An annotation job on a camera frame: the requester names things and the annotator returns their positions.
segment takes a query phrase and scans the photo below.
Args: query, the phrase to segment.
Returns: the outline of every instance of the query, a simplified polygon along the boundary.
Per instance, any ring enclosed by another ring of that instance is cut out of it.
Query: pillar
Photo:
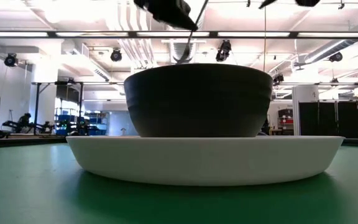
[[[57,44],[55,54],[42,57],[36,61],[32,69],[32,82],[55,82],[58,79],[58,70],[60,62],[58,56],[61,54],[61,45]],[[54,122],[55,120],[55,85],[49,85],[39,95],[38,118],[37,123],[44,124],[46,121]],[[29,104],[29,113],[31,122],[35,118],[35,101],[37,95],[37,85],[31,86],[31,97]]]
[[[293,130],[294,135],[300,135],[299,103],[319,100],[318,85],[298,85],[292,88]]]

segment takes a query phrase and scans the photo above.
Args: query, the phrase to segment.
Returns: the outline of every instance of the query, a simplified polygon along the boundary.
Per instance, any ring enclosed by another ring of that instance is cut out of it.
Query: desk
[[[247,187],[123,182],[82,170],[67,144],[0,148],[0,223],[358,224],[358,147],[315,177]]]

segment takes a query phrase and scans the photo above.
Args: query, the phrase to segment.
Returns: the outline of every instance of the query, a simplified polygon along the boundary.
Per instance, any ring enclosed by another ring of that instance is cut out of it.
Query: white tray
[[[85,170],[166,185],[233,186],[298,180],[326,170],[342,137],[67,137]]]

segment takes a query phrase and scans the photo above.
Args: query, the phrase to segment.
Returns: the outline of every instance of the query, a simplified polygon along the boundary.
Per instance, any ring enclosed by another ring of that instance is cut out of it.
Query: green table
[[[358,147],[315,177],[248,187],[167,187],[85,172],[66,144],[0,148],[0,223],[358,224]]]

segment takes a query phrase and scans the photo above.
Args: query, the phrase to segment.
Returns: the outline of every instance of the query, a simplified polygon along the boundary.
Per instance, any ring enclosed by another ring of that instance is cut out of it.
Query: black bowl
[[[267,117],[272,84],[253,68],[194,63],[144,70],[124,88],[142,137],[254,137]]]

